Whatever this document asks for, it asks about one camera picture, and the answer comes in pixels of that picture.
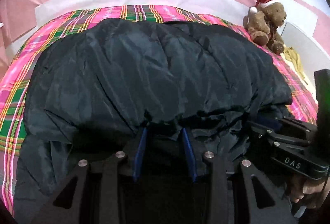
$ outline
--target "pink plaid blanket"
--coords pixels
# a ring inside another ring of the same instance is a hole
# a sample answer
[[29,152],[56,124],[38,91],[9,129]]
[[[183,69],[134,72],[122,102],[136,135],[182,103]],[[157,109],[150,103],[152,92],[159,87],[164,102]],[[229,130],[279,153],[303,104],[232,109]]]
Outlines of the pink plaid blanket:
[[[13,212],[13,193],[16,183],[16,165],[20,147],[25,138],[22,121],[26,90],[34,65],[43,50],[59,38],[82,32],[106,18],[122,18],[131,21],[155,21],[159,23],[183,20],[201,24],[226,26],[250,37],[243,27],[234,25],[212,15],[194,14],[185,10],[160,5],[134,5],[107,7],[94,10],[78,10],[59,16],[36,31],[22,46],[8,68],[0,84],[0,170],[2,199],[9,212]],[[288,106],[296,119],[316,122],[317,105],[311,93],[281,57],[264,50],[273,58],[274,65],[291,88],[293,103]]]

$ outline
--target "finger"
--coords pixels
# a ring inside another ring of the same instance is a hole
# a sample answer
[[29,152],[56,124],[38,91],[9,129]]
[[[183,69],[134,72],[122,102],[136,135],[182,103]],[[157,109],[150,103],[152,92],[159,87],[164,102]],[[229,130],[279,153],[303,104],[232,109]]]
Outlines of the finger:
[[311,208],[318,208],[321,207],[321,205],[324,203],[326,200],[327,196],[329,194],[329,187],[327,186],[325,190],[322,193],[319,193],[316,198],[314,199],[314,203],[309,203],[308,205]]
[[316,208],[316,202],[315,201],[312,201],[309,204],[307,204],[306,207],[308,209],[314,209],[314,208]]
[[291,201],[300,200],[304,197],[304,194],[301,189],[292,188],[290,193]]
[[292,198],[290,197],[290,201],[293,202],[294,204],[296,204],[297,202],[300,201],[300,199],[292,199]]
[[303,187],[304,194],[312,194],[321,192],[324,186],[324,179],[321,180],[307,180]]
[[290,200],[296,203],[304,197],[304,193],[303,193],[304,179],[302,176],[294,175],[290,181],[291,181]]

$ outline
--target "brown teddy bear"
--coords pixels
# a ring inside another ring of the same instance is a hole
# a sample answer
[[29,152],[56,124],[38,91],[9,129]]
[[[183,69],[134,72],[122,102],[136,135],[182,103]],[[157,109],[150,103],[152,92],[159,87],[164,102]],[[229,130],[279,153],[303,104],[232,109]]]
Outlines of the brown teddy bear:
[[284,42],[277,28],[284,24],[286,12],[278,0],[257,0],[256,7],[250,8],[246,30],[251,40],[260,46],[267,46],[279,55],[284,51]]

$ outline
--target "yellow cloth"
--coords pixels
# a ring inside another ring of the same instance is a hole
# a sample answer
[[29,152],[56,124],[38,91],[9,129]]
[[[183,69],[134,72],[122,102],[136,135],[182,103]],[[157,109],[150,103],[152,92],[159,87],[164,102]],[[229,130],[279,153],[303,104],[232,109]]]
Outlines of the yellow cloth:
[[300,61],[300,55],[296,52],[296,50],[293,49],[293,47],[285,47],[284,48],[284,56],[285,59],[292,62],[295,71],[299,74],[299,76],[305,80],[305,76],[304,76],[304,69],[303,69],[303,65],[301,64]]

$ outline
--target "santa hat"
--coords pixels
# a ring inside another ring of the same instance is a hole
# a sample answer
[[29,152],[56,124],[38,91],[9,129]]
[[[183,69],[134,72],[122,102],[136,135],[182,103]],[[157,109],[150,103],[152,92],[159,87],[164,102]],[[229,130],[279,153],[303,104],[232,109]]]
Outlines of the santa hat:
[[274,4],[276,2],[279,2],[278,0],[257,0],[255,3],[255,7],[250,8],[250,13],[256,14],[258,12],[257,7],[260,6],[262,8],[266,8],[267,6],[270,6],[271,4]]

